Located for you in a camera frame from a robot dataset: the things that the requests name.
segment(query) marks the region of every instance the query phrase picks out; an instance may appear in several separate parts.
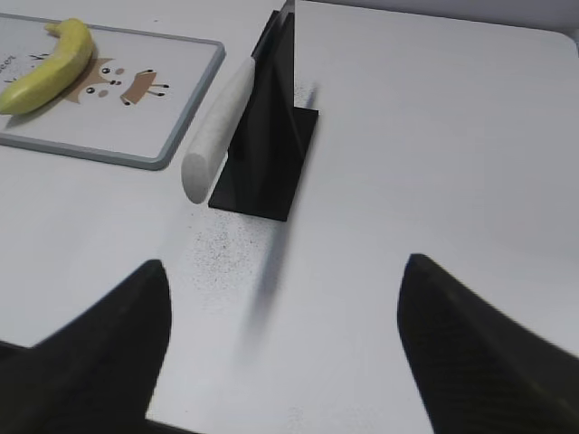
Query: black holder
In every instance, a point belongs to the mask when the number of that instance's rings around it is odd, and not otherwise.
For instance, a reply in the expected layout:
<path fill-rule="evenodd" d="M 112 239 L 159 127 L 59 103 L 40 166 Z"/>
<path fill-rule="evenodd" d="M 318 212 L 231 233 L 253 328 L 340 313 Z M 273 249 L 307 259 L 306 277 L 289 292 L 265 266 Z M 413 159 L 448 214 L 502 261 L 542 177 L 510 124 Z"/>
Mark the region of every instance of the black holder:
<path fill-rule="evenodd" d="M 264 32 L 264 37 L 271 41 L 256 59 L 253 93 L 209 206 L 285 222 L 318 112 L 293 107 L 294 14 L 288 15 L 279 33 Z"/>

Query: white cylindrical object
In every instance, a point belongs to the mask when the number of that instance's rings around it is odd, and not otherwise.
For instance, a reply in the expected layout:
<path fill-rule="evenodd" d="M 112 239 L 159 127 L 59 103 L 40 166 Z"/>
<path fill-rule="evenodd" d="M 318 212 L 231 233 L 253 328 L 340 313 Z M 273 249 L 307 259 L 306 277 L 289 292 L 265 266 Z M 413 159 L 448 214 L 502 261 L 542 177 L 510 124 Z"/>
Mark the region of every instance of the white cylindrical object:
<path fill-rule="evenodd" d="M 193 138 L 181 165 L 185 194 L 202 203 L 217 175 L 252 94 L 255 60 L 250 57 L 229 80 Z"/>

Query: white cutting board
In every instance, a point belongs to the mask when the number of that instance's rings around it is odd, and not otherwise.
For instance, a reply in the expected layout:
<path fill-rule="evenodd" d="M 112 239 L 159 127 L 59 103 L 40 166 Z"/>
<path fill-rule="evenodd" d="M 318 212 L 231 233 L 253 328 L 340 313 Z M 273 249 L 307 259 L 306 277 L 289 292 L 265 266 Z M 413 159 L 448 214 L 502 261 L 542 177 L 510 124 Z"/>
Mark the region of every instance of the white cutting board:
<path fill-rule="evenodd" d="M 0 91 L 52 53 L 47 20 L 0 14 Z M 90 26 L 97 51 L 52 103 L 0 116 L 0 144 L 157 170 L 171 160 L 225 50 L 220 42 Z"/>

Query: white table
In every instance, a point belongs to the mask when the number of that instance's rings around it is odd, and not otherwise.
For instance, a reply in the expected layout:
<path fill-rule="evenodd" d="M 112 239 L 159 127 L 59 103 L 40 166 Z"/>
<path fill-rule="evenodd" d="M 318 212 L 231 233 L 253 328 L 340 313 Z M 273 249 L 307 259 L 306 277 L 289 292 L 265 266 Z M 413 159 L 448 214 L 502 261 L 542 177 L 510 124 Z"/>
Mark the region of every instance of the white table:
<path fill-rule="evenodd" d="M 218 3 L 204 19 L 176 0 L 5 11 L 223 41 L 203 115 L 278 6 Z M 297 75 L 319 83 L 321 117 L 289 223 L 187 203 L 183 148 L 157 174 L 0 149 L 0 245 L 21 246 L 0 249 L 0 337 L 33 344 L 158 256 L 175 321 L 152 419 L 208 434 L 430 432 L 395 325 L 420 251 L 579 354 L 574 44 L 344 6 L 297 16 Z"/>

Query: banana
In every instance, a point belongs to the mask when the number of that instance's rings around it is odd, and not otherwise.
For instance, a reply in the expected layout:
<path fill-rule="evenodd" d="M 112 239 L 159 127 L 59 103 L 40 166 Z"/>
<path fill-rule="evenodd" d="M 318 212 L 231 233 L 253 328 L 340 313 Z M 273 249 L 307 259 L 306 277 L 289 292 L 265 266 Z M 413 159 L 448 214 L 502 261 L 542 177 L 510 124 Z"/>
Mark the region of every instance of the banana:
<path fill-rule="evenodd" d="M 94 45 L 82 21 L 71 18 L 60 24 L 46 24 L 44 28 L 60 37 L 54 52 L 0 94 L 0 115 L 22 115 L 36 110 L 68 87 L 87 66 Z"/>

